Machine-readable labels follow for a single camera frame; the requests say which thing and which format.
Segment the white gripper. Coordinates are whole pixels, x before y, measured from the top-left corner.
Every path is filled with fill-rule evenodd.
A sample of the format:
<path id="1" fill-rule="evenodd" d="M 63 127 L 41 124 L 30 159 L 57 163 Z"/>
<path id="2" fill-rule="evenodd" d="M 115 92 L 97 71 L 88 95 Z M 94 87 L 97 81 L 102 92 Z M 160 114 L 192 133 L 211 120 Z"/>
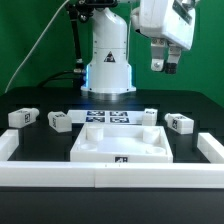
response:
<path id="1" fill-rule="evenodd" d="M 190 50 L 194 36 L 195 9 L 187 10 L 180 0 L 141 0 L 140 33 L 151 37 L 151 69 L 175 74 L 182 49 Z M 166 40 L 176 44 L 168 49 L 165 65 Z"/>

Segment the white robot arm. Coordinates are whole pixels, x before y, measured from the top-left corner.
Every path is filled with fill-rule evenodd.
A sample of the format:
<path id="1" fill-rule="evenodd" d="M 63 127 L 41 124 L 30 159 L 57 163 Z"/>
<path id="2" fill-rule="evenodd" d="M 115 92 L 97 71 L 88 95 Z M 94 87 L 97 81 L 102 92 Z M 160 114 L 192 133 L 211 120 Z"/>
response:
<path id="1" fill-rule="evenodd" d="M 200 0 L 82 0 L 82 15 L 93 19 L 93 56 L 81 87 L 84 96 L 117 100 L 136 91 L 127 59 L 127 23 L 111 11 L 134 1 L 139 6 L 131 11 L 130 23 L 151 40 L 153 71 L 174 74 L 181 52 L 191 48 Z"/>

